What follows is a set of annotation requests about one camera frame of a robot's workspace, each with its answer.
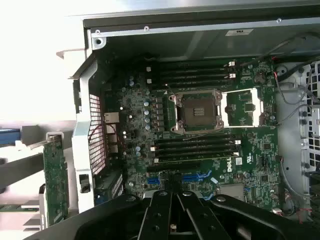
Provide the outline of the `silver chipset heatsink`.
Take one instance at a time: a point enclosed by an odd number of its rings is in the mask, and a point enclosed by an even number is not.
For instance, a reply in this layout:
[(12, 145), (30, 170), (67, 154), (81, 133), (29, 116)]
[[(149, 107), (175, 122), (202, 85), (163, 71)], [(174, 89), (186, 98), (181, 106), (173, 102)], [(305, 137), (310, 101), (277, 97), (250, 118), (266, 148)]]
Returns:
[(224, 184), (219, 187), (219, 194), (228, 195), (238, 200), (244, 201), (243, 184)]

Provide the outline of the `black RAM slot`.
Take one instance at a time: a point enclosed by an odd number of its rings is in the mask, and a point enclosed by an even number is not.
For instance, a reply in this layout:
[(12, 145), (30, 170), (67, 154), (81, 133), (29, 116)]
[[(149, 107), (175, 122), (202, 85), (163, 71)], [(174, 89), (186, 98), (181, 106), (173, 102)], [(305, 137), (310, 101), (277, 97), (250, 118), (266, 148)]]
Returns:
[(182, 76), (200, 76), (200, 75), (228, 75), (236, 71), (235, 67), (222, 68), (188, 68), (188, 69), (161, 69), (158, 71), (147, 72), (148, 77), (182, 77)]
[(239, 140), (214, 140), (214, 141), (189, 141), (189, 142), (181, 142), (178, 144), (168, 144), (168, 145), (151, 145), (150, 151), (155, 152), (156, 149), (165, 149), (165, 148), (176, 148), (176, 147), (184, 147), (184, 146), (206, 146), (206, 145), (241, 145), (242, 141)]
[(224, 86), (229, 86), (233, 83), (234, 78), (228, 79), (196, 79), (196, 78), (186, 78), (178, 79), (174, 81), (162, 79), (159, 82), (152, 82), (148, 84), (148, 87), (151, 87), (153, 90), (162, 90), (165, 89), (165, 84), (168, 84), (171, 89), (191, 89), (191, 88), (223, 88)]
[(176, 62), (153, 62), (144, 67), (146, 72), (155, 70), (212, 70), (228, 69), (236, 66), (235, 60), (199, 60), (199, 61), (176, 61)]
[(204, 83), (204, 82), (223, 82), (235, 79), (236, 73), (195, 73), (187, 72), (183, 74), (159, 75), (157, 77), (148, 77), (147, 84), (168, 84), (168, 83)]
[(191, 141), (233, 141), (233, 140), (241, 140), (242, 136), (239, 134), (228, 134), (228, 133), (220, 133), (220, 134), (208, 134), (204, 136), (196, 136), (189, 138), (171, 138), (171, 139), (158, 139), (154, 141), (155, 146), (165, 146), (170, 144), (179, 144), (186, 143)]
[(155, 156), (158, 158), (173, 158), (175, 156), (191, 156), (216, 153), (233, 153), (240, 149), (234, 144), (216, 144), (216, 145), (198, 145), (161, 148), (155, 150)]

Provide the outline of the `black expansion slot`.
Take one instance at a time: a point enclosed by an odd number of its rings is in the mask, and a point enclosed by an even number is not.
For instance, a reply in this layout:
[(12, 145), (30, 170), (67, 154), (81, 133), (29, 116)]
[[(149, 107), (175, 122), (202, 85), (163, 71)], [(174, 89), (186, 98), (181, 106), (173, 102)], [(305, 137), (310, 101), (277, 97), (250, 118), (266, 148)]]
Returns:
[(154, 173), (154, 172), (161, 172), (161, 171), (189, 170), (189, 169), (198, 169), (200, 166), (201, 166), (200, 162), (157, 164), (157, 165), (148, 166), (146, 168), (146, 171), (149, 173)]

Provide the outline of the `grey parts rack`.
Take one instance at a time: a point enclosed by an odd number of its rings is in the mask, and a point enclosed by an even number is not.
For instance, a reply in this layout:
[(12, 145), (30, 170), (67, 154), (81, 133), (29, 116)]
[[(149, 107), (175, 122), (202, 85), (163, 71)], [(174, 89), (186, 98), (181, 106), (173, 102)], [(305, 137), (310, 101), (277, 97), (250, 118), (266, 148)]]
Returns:
[(15, 145), (0, 146), (0, 205), (38, 208), (38, 212), (0, 212), (0, 234), (26, 235), (42, 229), (42, 200), (45, 184), (43, 148), (48, 132), (63, 132), (63, 152), (67, 163), (69, 218), (78, 210), (76, 172), (73, 161), (72, 135), (75, 122), (52, 121), (0, 123), (0, 129), (20, 129)]

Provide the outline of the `thin metal locking lever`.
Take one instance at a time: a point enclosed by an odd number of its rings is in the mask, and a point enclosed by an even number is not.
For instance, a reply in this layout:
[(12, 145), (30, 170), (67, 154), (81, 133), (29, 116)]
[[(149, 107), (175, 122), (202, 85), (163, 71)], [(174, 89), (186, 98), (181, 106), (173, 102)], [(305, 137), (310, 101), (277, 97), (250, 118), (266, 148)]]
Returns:
[(170, 96), (176, 95), (168, 83), (166, 83), (164, 86), (165, 86), (165, 91), (164, 91), (165, 96), (170, 97)]

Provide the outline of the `black and grey PC case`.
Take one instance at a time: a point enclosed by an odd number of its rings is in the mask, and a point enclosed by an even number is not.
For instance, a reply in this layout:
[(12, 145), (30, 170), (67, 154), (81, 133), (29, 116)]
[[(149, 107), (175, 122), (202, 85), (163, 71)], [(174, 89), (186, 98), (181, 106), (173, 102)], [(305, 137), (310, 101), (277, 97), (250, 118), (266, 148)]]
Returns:
[(84, 54), (72, 72), (76, 124), (72, 136), (78, 210), (121, 194), (121, 167), (106, 144), (105, 90), (117, 67), (143, 61), (242, 59), (274, 68), (280, 206), (267, 210), (320, 228), (320, 191), (303, 195), (300, 111), (304, 67), (320, 60), (320, 0), (186, 12), (153, 9), (83, 16), (76, 22)]

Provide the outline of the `perforated metal drive cage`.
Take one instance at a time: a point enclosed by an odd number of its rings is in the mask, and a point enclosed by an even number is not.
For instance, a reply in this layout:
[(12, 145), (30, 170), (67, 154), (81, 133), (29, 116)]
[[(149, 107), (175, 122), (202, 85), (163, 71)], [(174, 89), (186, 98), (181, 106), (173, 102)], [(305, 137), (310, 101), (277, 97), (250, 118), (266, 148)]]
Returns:
[(306, 65), (301, 74), (303, 103), (300, 113), (302, 194), (320, 191), (320, 59)]

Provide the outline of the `blue expansion slot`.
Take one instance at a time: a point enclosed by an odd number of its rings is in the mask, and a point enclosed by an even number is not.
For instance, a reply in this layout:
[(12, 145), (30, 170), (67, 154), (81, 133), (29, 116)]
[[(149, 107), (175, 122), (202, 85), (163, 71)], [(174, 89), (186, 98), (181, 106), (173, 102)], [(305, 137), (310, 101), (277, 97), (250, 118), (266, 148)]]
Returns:
[(187, 175), (166, 175), (166, 176), (157, 176), (149, 177), (146, 180), (148, 185), (164, 185), (169, 183), (177, 183), (179, 185), (201, 182), (202, 178), (198, 177), (196, 174), (187, 174)]

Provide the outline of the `green motherboard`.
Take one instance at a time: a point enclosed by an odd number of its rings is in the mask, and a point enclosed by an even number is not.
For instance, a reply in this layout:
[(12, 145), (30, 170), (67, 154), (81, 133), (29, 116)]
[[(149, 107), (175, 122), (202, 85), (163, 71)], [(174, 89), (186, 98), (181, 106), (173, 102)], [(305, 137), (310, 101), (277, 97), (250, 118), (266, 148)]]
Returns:
[[(220, 186), (243, 184), (244, 202), (266, 210), (280, 206), (280, 173), (278, 155), (278, 121), (274, 67), (259, 61), (243, 66), (243, 59), (211, 59), (194, 61), (235, 60), (236, 78), (224, 87), (172, 89), (174, 93), (216, 89), (221, 93), (256, 88), (263, 101), (264, 113), (258, 127), (223, 129), (213, 133), (181, 135), (169, 130), (168, 96), (165, 89), (152, 89), (147, 84), (145, 67), (159, 61), (140, 61), (118, 66), (104, 92), (104, 122), (107, 152), (113, 167), (121, 167), (126, 193), (142, 197), (159, 189), (148, 185), (147, 178), (160, 173), (197, 175), (203, 181), (184, 184), (189, 191), (199, 192), (205, 200), (219, 194)], [(150, 146), (155, 140), (202, 137), (215, 134), (242, 136), (237, 152), (222, 152), (174, 157), (156, 157)], [(147, 172), (158, 164), (200, 162), (199, 168)]]

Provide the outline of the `metal socket cover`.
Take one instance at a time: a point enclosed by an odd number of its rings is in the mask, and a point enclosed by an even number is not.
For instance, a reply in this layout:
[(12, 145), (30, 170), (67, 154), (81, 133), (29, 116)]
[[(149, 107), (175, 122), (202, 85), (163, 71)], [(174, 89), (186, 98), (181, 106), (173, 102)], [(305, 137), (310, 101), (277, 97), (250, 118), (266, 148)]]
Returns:
[(221, 118), (225, 128), (254, 128), (260, 126), (264, 102), (256, 88), (223, 92), (220, 101)]

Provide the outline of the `CPU socket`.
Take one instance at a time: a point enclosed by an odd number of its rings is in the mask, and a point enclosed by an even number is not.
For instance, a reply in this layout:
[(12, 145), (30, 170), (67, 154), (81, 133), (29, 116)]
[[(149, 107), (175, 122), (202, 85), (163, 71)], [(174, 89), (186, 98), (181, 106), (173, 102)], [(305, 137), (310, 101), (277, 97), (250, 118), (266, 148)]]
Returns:
[(168, 99), (169, 130), (175, 134), (208, 134), (224, 128), (221, 102), (217, 89), (181, 91)]

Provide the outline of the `hard disk drive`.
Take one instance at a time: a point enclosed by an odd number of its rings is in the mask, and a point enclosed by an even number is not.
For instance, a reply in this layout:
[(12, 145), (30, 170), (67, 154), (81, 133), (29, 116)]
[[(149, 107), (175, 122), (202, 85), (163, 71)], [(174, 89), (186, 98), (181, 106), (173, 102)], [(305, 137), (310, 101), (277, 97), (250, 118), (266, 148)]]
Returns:
[(0, 146), (12, 146), (21, 140), (19, 128), (0, 128)]

